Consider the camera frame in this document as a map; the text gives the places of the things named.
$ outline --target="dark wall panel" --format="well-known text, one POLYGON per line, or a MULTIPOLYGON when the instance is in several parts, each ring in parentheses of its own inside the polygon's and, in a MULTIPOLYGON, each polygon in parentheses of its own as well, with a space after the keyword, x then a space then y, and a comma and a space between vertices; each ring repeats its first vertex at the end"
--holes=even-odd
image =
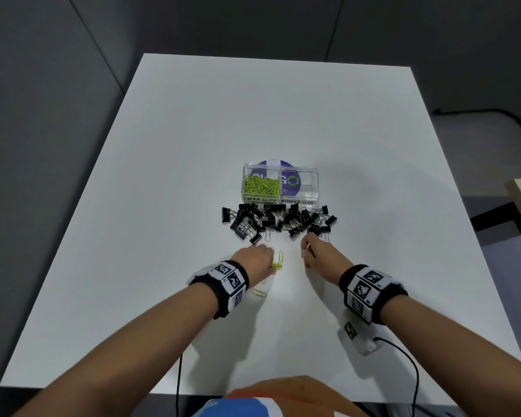
POLYGON ((328 61, 409 65, 430 111, 521 118, 521 0, 344 0, 328 61))
POLYGON ((68 0, 0 0, 0 378, 122 97, 68 0))
POLYGON ((72 0, 127 89, 144 52, 324 61, 340 0, 72 0))

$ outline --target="acrylic box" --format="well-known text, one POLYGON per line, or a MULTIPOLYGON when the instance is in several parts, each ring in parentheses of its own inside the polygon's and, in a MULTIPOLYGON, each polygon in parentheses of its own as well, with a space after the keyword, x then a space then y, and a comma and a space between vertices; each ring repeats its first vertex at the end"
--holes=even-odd
POLYGON ((241 199, 246 203, 315 205, 318 202, 318 170, 245 164, 241 181, 241 199))

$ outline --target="forearm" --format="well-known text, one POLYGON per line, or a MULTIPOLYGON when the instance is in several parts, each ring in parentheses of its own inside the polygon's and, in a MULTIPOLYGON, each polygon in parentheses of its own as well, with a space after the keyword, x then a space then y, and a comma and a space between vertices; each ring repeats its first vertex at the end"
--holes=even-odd
POLYGON ((183 289, 107 338, 19 415, 131 413, 217 310, 206 285, 183 289))
POLYGON ((407 297, 389 301, 382 321, 471 416, 521 416, 521 362, 407 297))

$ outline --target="purple logo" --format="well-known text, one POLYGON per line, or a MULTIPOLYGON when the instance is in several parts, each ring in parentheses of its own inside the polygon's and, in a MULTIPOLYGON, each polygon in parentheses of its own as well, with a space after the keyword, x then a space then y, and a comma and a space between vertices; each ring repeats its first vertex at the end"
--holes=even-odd
MULTIPOLYGON (((260 162, 259 165, 266 165, 266 161, 260 162)), ((293 167, 290 163, 281 160, 280 165, 282 167, 293 167)), ((258 175, 259 177, 266 177, 264 175, 266 169, 255 168, 251 170, 251 175, 258 175)), ((297 171, 282 171, 282 196, 297 196, 299 189, 301 188, 301 178, 297 171)))

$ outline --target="wristband with fiducial markers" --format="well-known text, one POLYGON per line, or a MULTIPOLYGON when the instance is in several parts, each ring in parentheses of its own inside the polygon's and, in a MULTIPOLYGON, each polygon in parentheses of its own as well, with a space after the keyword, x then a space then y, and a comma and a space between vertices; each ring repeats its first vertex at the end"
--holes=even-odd
POLYGON ((343 303, 367 323, 384 325, 380 319, 382 307, 398 295, 408 295, 403 285, 386 273, 367 265, 355 265, 340 278, 343 303))
POLYGON ((241 303, 249 288, 249 277, 243 266, 235 260, 225 260, 198 272, 188 280, 187 285, 202 282, 218 299, 218 312, 214 318, 226 317, 241 303))

